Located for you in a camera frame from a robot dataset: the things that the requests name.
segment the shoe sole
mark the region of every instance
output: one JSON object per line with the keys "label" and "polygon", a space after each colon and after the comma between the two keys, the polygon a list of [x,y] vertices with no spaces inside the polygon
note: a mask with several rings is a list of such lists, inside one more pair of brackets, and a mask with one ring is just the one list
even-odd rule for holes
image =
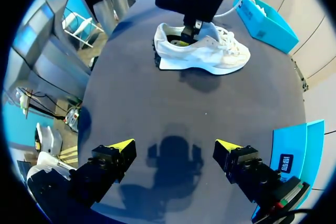
{"label": "shoe sole", "polygon": [[203,62],[189,62],[185,60],[176,60],[176,59],[164,59],[161,58],[159,68],[161,70],[183,70],[188,68],[202,68],[214,75],[221,76],[224,74],[229,74],[241,69],[244,65],[241,65],[236,68],[215,68],[209,66]]}

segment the wire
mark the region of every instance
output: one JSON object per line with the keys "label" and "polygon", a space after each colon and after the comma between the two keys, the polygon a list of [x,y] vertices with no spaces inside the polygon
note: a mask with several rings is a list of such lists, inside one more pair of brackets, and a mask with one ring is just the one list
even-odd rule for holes
{"label": "wire", "polygon": [[58,120],[63,121],[63,120],[65,119],[65,116],[55,115],[55,114],[53,114],[53,113],[50,113],[50,112],[48,112],[48,111],[45,111],[45,110],[39,108],[38,106],[35,106],[35,105],[33,105],[33,104],[29,104],[29,107],[31,107],[32,109],[37,110],[37,111],[39,111],[39,112],[41,112],[41,113],[43,113],[43,114],[46,114],[46,115],[51,116],[51,117],[53,117],[53,118],[56,118],[56,119],[58,119]]}
{"label": "wire", "polygon": [[54,86],[55,88],[57,88],[57,89],[59,89],[59,90],[65,92],[65,93],[67,93],[67,94],[69,94],[69,95],[73,95],[73,94],[69,93],[68,91],[65,91],[64,89],[61,89],[60,87],[58,87],[58,86],[52,84],[50,81],[47,81],[46,79],[44,79],[43,77],[41,77],[39,74],[37,74],[37,73],[32,69],[32,67],[28,64],[27,60],[26,60],[26,59],[25,59],[25,58],[24,58],[24,57],[23,57],[17,50],[15,50],[14,48],[13,48],[13,50],[14,50],[14,51],[15,51],[15,52],[16,52],[16,53],[23,59],[23,61],[27,64],[28,68],[29,68],[31,71],[33,71],[34,74],[36,74],[37,76],[39,76],[42,80],[44,80],[46,83],[48,83],[48,84]]}
{"label": "wire", "polygon": [[296,209],[296,210],[292,210],[292,211],[288,211],[288,212],[283,212],[283,213],[277,214],[273,217],[266,218],[264,220],[260,220],[260,222],[258,221],[258,222],[256,222],[256,224],[257,223],[263,223],[264,221],[265,221],[265,223],[274,223],[281,218],[292,216],[292,215],[295,215],[295,214],[300,214],[300,213],[311,214],[311,213],[313,213],[313,210],[312,209]]}
{"label": "wire", "polygon": [[35,94],[37,94],[37,93],[41,93],[41,92],[36,92],[36,93],[34,93],[34,94],[32,94],[31,92],[29,92],[28,90],[24,90],[24,89],[22,89],[22,88],[19,88],[20,89],[20,91],[22,92],[22,93],[24,93],[26,96],[28,96],[28,97],[36,97],[36,98],[42,98],[42,97],[46,97],[47,95],[46,94],[44,94],[44,95],[35,95]]}
{"label": "wire", "polygon": [[50,113],[52,113],[53,115],[58,116],[58,115],[56,115],[51,109],[45,107],[40,101],[35,100],[34,97],[30,97],[30,98],[31,98],[33,101],[35,101],[36,103],[38,103],[38,105],[40,105],[40,106],[42,106],[43,108],[45,108],[46,110],[50,111]]}
{"label": "wire", "polygon": [[74,14],[74,16],[76,17],[76,21],[77,21],[76,27],[78,27],[79,21],[78,21],[77,15],[75,15],[75,13],[72,10],[70,10],[68,7],[65,7],[65,9]]}
{"label": "wire", "polygon": [[[21,88],[19,88],[21,92],[23,92],[26,96],[30,97],[33,101],[37,102],[40,106],[42,106],[43,108],[45,108],[47,111],[50,111],[50,113],[53,115],[53,116],[61,116],[61,115],[56,115],[51,109],[45,107],[40,100],[38,100],[37,98],[34,97],[34,95],[27,91],[27,90],[23,90]],[[49,98],[56,106],[58,106],[49,96],[45,95],[47,98]]]}
{"label": "wire", "polygon": [[64,112],[67,112],[65,109],[63,109],[61,106],[59,106],[56,102],[54,102],[53,101],[53,99],[52,98],[50,98],[50,96],[48,96],[47,94],[46,94],[46,97],[54,104],[54,105],[56,105],[57,107],[59,107],[61,110],[63,110]]}
{"label": "wire", "polygon": [[78,134],[78,132],[77,131],[75,131],[75,130],[73,130],[71,127],[70,127],[70,125],[69,124],[65,124],[65,125],[67,125],[70,129],[71,129],[71,131],[72,132],[75,132],[75,133],[77,133]]}
{"label": "wire", "polygon": [[230,14],[230,13],[233,12],[235,9],[237,9],[238,5],[239,5],[242,1],[243,1],[243,0],[239,0],[239,1],[237,2],[237,4],[236,4],[234,7],[232,7],[230,10],[228,10],[228,11],[225,12],[225,13],[215,15],[214,17],[215,17],[215,18],[220,18],[220,17],[224,17],[224,16]]}

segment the floor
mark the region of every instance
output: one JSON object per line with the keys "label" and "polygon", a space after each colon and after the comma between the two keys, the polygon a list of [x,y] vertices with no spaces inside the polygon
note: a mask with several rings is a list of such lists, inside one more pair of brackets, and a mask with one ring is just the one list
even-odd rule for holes
{"label": "floor", "polygon": [[[89,65],[92,57],[100,55],[101,50],[108,39],[105,33],[99,33],[93,37],[96,37],[93,43],[93,48],[86,47],[78,50],[79,57],[86,65]],[[67,110],[69,107],[69,104],[64,101],[58,101],[57,105],[65,110]],[[56,114],[65,115],[61,108],[56,107]],[[58,129],[63,139],[63,145],[59,159],[73,166],[74,168],[78,168],[77,133],[71,131],[70,127],[68,127],[63,121],[56,119],[54,120],[54,128]]]}

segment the logo sign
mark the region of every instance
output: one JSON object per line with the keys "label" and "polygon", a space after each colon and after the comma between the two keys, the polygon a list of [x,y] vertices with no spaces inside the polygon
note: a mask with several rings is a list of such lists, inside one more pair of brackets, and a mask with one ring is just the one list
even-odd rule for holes
{"label": "logo sign", "polygon": [[279,170],[283,173],[290,173],[292,169],[294,155],[292,154],[281,154],[279,162]]}

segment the shoe insole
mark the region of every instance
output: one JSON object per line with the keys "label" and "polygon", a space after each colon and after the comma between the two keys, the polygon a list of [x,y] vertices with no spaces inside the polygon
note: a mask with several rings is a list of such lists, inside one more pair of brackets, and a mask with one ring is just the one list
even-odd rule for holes
{"label": "shoe insole", "polygon": [[186,47],[189,46],[188,43],[181,41],[181,37],[178,35],[167,35],[167,40],[169,43],[179,46],[179,47]]}

